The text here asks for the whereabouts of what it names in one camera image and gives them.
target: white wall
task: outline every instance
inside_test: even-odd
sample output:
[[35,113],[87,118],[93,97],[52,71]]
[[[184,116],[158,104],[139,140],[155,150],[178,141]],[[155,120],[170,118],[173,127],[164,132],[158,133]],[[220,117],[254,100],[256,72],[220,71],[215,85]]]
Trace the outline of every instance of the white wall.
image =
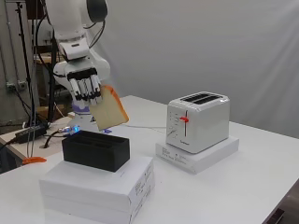
[[108,0],[114,85],[167,103],[232,100],[232,120],[299,137],[299,0]]

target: white toaster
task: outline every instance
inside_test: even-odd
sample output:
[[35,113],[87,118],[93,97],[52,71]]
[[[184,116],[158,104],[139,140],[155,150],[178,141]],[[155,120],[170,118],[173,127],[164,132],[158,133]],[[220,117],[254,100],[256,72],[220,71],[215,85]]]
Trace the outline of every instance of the white toaster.
[[199,153],[229,136],[230,100],[199,92],[169,103],[166,143]]

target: robotic hand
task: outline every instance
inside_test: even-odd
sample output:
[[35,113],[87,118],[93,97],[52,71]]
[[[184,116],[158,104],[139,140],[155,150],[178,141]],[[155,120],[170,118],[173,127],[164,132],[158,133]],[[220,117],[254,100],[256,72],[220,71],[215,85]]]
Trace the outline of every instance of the robotic hand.
[[98,132],[89,105],[101,102],[101,80],[108,78],[109,63],[89,48],[86,29],[107,16],[106,0],[46,0],[50,24],[65,62],[57,63],[56,81],[73,97],[75,118],[70,125]]

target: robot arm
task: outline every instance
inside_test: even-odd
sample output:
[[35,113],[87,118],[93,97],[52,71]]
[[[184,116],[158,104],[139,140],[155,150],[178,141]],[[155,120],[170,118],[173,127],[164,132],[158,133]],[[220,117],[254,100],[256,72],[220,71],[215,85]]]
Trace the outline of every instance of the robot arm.
[[108,76],[110,67],[89,48],[83,27],[105,20],[106,0],[46,0],[46,6],[59,50],[66,60],[55,66],[54,71],[64,75],[57,81],[71,91],[77,105],[96,105],[101,101],[100,80]]

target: robot finger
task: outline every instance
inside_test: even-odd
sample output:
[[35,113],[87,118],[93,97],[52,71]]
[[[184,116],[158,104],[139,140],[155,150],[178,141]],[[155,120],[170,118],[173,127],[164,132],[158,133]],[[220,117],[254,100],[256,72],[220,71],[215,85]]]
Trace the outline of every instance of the robot finger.
[[82,80],[78,80],[78,86],[79,86],[79,89],[81,91],[81,96],[82,96],[82,99],[83,101],[86,101],[88,102],[88,90],[86,88],[86,85],[84,83],[84,79]]
[[101,96],[101,89],[100,89],[101,84],[100,84],[100,80],[98,79],[98,76],[92,75],[91,82],[93,85],[93,92],[95,95],[95,99],[97,103],[100,103],[102,101],[102,96]]
[[77,81],[74,78],[72,78],[72,79],[69,80],[69,82],[70,82],[71,87],[72,87],[72,89],[74,91],[74,95],[75,95],[76,100],[77,101],[82,100],[82,95],[81,95],[80,87],[78,86]]

